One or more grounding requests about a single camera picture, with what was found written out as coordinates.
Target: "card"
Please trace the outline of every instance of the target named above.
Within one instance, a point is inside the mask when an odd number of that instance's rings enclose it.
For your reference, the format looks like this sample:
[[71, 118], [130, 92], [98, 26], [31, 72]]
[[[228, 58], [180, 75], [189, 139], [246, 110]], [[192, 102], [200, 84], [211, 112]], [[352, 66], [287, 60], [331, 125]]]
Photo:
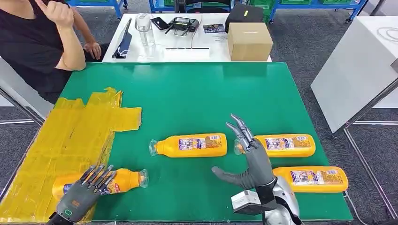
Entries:
[[203, 25], [203, 29], [205, 30], [205, 34], [225, 33], [225, 28], [222, 24]]

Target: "robotic arm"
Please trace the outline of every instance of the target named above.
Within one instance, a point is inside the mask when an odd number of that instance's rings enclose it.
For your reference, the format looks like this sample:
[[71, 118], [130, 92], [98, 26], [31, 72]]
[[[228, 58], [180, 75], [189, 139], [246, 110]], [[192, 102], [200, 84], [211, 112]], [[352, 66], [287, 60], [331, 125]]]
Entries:
[[86, 215], [96, 203], [101, 192], [116, 176], [116, 171], [111, 172], [113, 165], [110, 165], [97, 177], [103, 168], [104, 165], [100, 165], [97, 168], [93, 165], [90, 166], [61, 198], [57, 205], [57, 210], [50, 216], [47, 225], [72, 225], [79, 222]]
[[257, 215], [263, 214], [263, 224], [300, 225], [299, 204], [288, 182], [276, 177], [264, 147], [255, 139], [249, 128], [239, 117], [231, 114], [237, 127], [227, 126], [239, 139], [247, 161], [247, 169], [241, 174], [225, 172], [217, 166], [213, 173], [221, 180], [241, 186], [245, 191], [233, 196], [234, 212]]

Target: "smartphone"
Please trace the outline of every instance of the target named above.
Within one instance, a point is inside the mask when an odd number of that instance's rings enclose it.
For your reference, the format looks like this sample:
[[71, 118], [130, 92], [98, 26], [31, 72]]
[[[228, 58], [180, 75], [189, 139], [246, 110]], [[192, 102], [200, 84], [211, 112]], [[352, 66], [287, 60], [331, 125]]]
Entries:
[[160, 17], [156, 17], [151, 20], [155, 24], [155, 26], [160, 30], [165, 30], [168, 28], [168, 24], [164, 22], [164, 20], [162, 20]]

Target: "black box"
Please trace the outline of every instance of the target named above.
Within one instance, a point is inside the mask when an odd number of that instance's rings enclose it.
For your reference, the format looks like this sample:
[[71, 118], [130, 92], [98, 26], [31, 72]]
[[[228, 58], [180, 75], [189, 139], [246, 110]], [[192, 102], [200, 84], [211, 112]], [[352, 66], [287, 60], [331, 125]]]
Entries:
[[225, 32], [228, 33], [230, 23], [261, 23], [262, 22], [262, 11], [260, 7], [249, 6], [244, 4], [237, 4], [231, 10], [230, 15], [225, 21]]

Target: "robotic thumb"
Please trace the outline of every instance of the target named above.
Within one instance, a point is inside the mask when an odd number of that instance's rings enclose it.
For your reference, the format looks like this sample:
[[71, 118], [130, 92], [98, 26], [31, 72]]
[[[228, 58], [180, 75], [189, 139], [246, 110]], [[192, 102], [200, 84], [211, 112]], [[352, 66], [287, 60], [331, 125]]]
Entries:
[[218, 166], [212, 167], [213, 173], [223, 181], [226, 181], [231, 184], [239, 185], [245, 190], [250, 190], [255, 188], [255, 183], [251, 179], [249, 172], [246, 170], [241, 174], [232, 174], [229, 172], [225, 172], [224, 170], [220, 169]]
[[237, 175], [225, 172], [224, 170], [220, 169], [218, 166], [213, 166], [212, 171], [220, 180], [226, 181], [231, 184], [240, 185], [240, 180]]

